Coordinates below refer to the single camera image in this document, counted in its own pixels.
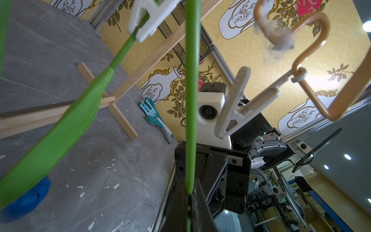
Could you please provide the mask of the blue artificial tulip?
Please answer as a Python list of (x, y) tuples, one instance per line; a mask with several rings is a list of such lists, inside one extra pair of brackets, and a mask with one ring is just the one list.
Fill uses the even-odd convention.
[(34, 211), (49, 192), (47, 174), (87, 131), (99, 110), (115, 70), (135, 41), (133, 31), (111, 64), (95, 78), (51, 130), (1, 178), (1, 224)]

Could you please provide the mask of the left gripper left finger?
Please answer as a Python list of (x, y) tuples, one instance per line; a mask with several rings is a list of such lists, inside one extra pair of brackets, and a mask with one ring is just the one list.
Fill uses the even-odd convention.
[(190, 232), (189, 202), (185, 178), (179, 179), (162, 232)]

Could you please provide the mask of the pink artificial tulip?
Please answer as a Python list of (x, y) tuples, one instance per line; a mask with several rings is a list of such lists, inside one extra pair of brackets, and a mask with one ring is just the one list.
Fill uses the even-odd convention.
[[(195, 3), (189, 7), (188, 1), (185, 2), (185, 8), (191, 9), (196, 13)], [(198, 103), (198, 73), (199, 65), (192, 66), (189, 61), (185, 62), (186, 77), (186, 165), (185, 165), (185, 183), (188, 193), (188, 202), (190, 209), (190, 195), (193, 193), (195, 185), (196, 170), (196, 140), (197, 140), (197, 103)]]

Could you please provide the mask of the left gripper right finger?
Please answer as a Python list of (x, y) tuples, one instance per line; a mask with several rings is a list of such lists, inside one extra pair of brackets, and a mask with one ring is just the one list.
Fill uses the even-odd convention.
[(190, 231), (217, 232), (203, 188), (197, 178), (195, 179), (193, 193), (190, 195)]

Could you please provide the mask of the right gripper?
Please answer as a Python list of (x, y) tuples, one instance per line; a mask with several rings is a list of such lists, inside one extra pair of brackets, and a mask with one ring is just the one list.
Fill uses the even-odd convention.
[(244, 214), (251, 165), (247, 152), (197, 144), (195, 178), (213, 218), (223, 210)]

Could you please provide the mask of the wooden arched clip hanger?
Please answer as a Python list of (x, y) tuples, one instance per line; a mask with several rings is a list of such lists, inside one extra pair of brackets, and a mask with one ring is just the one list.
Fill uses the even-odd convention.
[(235, 78), (230, 94), (227, 98), (227, 104), (224, 106), (221, 115), (216, 122), (214, 134), (216, 137), (223, 139), (244, 124), (252, 120), (258, 113), (269, 106), (280, 94), (279, 87), (291, 80), (293, 83), (298, 83), (305, 91), (307, 96), (313, 101), (319, 113), (326, 119), (336, 122), (340, 120), (347, 112), (361, 93), (368, 87), (371, 82), (371, 76), (367, 73), (371, 65), (371, 55), (367, 54), (359, 68), (354, 72), (352, 78), (338, 93), (335, 100), (329, 107), (326, 107), (316, 96), (311, 86), (306, 81), (307, 70), (302, 66), (303, 62), (319, 50), (327, 41), (330, 32), (330, 22), (327, 16), (322, 12), (312, 12), (301, 18), (292, 28), (286, 29), (281, 33), (275, 33), (269, 24), (266, 16), (262, 13), (263, 7), (267, 4), (266, 1), (257, 1), (253, 6), (253, 19), (255, 26), (265, 35), (270, 41), (273, 48), (278, 51), (290, 50), (293, 45), (294, 35), (306, 24), (317, 22), (321, 31), (318, 38), (306, 48), (294, 60), (290, 70), (280, 77), (277, 83), (270, 85), (263, 92), (257, 95), (245, 106), (242, 111), (237, 111), (238, 98), (241, 97), (245, 86), (249, 80), (249, 69), (242, 67)]

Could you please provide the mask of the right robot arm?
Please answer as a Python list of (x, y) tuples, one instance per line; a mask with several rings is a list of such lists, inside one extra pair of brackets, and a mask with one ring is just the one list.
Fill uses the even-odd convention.
[(262, 114), (231, 136), (231, 148), (197, 145), (195, 178), (213, 218), (223, 210), (245, 212), (250, 172), (267, 170), (295, 154)]

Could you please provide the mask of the yellow artificial tulip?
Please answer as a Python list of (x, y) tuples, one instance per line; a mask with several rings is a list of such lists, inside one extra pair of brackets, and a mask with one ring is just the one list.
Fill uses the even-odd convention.
[(1, 8), (0, 8), (0, 14), (1, 14), (1, 53), (0, 53), (0, 66), (1, 66), (1, 76), (3, 74), (3, 60), (4, 60), (4, 51), (5, 51), (5, 43), (6, 43), (6, 35), (7, 35), (7, 27), (8, 27), (8, 21), (10, 17), (12, 7), (12, 0), (1, 0)]

